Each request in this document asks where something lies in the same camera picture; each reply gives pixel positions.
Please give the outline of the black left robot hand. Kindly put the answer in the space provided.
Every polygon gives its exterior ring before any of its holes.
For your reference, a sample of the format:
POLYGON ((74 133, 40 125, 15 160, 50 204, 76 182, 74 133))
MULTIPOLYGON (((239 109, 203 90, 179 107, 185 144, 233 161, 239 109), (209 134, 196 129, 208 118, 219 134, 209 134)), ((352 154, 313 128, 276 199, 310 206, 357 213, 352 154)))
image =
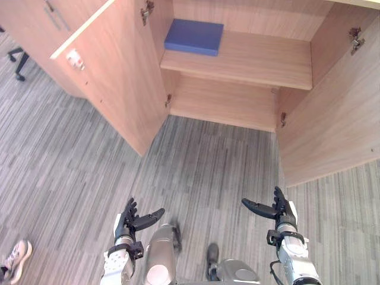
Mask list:
POLYGON ((137 214, 137 202, 133 197, 130 198, 116 224, 115 241, 123 236, 130 236, 132 240, 136 241, 135 233, 157 223, 164 213, 164 208, 160 208, 151 214, 139 216, 137 214))

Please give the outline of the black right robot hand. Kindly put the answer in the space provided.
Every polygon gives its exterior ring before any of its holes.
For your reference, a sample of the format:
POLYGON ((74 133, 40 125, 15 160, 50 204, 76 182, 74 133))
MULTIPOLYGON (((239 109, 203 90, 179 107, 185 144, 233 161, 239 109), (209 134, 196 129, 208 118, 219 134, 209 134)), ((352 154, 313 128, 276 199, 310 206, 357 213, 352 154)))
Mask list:
POLYGON ((297 230, 296 216, 280 187, 274 187, 274 202, 272 206, 257 203, 247 198, 242 198, 242 204, 254 214, 275 221, 275 229, 282 224, 289 224, 297 230))

